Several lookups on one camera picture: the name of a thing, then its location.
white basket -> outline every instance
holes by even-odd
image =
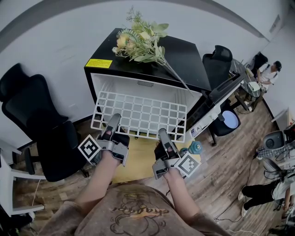
[[[100,91],[91,128],[103,130],[116,113],[121,115],[116,132],[118,134],[158,140],[158,130],[165,128],[173,142],[184,142],[187,113],[185,105]]]

black table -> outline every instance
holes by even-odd
[[[249,95],[251,95],[252,97],[255,97],[255,98],[258,98],[260,96],[260,90],[257,90],[255,92],[253,92],[249,86],[248,86],[248,83],[250,82],[255,82],[255,78],[254,77],[250,77],[246,74],[246,67],[241,63],[239,62],[238,60],[236,59],[233,59],[232,62],[231,62],[231,67],[230,67],[230,70],[231,71],[236,71],[238,72],[241,77],[244,78],[244,83],[242,83],[240,85],[240,87],[242,89],[244,89]]]
[[[110,67],[108,69],[89,66],[84,67],[94,102],[96,101],[96,94],[90,75],[91,73],[129,77],[184,88],[182,83],[165,69],[164,66],[155,62],[129,62],[128,58],[116,56],[112,51],[112,48],[117,46],[116,35],[121,30],[122,29],[120,28],[114,29],[90,58],[112,60]],[[190,90],[196,92],[212,91],[204,65],[195,44],[171,36],[166,36],[165,38],[160,38],[158,45],[165,47],[166,60],[183,79]]]

wooden floor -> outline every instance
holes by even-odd
[[[253,160],[253,155],[255,149],[261,145],[262,138],[275,130],[275,126],[271,123],[271,116],[263,102],[258,104],[254,112],[238,115],[241,126],[227,136],[217,137],[216,147],[211,146],[212,138],[207,130],[198,136],[197,140],[201,141],[203,145],[202,165],[190,179],[186,179],[189,192],[202,211],[216,217],[230,206],[219,218],[229,218],[232,221],[237,221],[241,217],[243,202],[239,202],[237,196],[246,184],[248,177],[250,176],[248,185],[270,182],[263,176],[263,165],[257,159]],[[90,132],[95,132],[90,129],[89,121],[79,124],[77,128],[84,137]],[[37,154],[35,145],[31,146],[31,150],[33,154]],[[24,162],[18,163],[15,168],[23,169]],[[36,168],[39,172],[41,171],[39,165]],[[93,173],[93,168],[91,166],[88,168],[90,174]],[[42,180],[34,204],[44,204],[45,210],[35,213],[36,219],[31,227],[38,231],[58,210],[63,201],[75,199],[88,181],[80,173],[55,183]],[[157,188],[164,194],[168,191],[163,178],[159,180],[150,178],[141,180],[141,182]],[[38,181],[34,180],[16,181],[14,184],[15,205],[31,205],[37,184]],[[253,207],[248,211],[247,216],[238,222],[232,223],[223,220],[219,221],[219,224],[225,229],[233,231],[245,230],[265,235],[267,230],[271,226],[275,226],[280,218],[281,212],[273,212],[274,208],[275,203]],[[24,230],[22,235],[26,234],[32,235],[30,231]],[[252,235],[244,232],[232,234]]]

person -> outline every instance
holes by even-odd
[[[122,184],[107,190],[119,165],[110,151],[103,151],[85,189],[75,201],[66,201],[39,235],[230,236],[201,212],[179,170],[170,168],[164,175],[173,207],[161,192],[145,185]]]
[[[267,92],[269,86],[274,84],[278,79],[278,72],[282,69],[282,64],[276,61],[273,65],[265,63],[257,70],[257,82],[261,83],[264,89],[261,90],[260,96],[252,104],[253,110],[256,108],[257,104],[262,101],[263,95]]]
[[[290,197],[292,196],[291,204],[294,203],[294,195],[295,195],[295,174],[290,173],[285,178],[284,181],[280,181],[279,179],[273,181],[266,185],[253,185],[253,186],[245,186],[239,193],[238,200],[242,200],[244,196],[252,198],[247,201],[242,206],[241,215],[244,217],[247,214],[249,208],[266,204],[268,202],[275,201],[278,203],[280,199],[285,200],[284,204],[284,212],[288,210],[290,204]]]

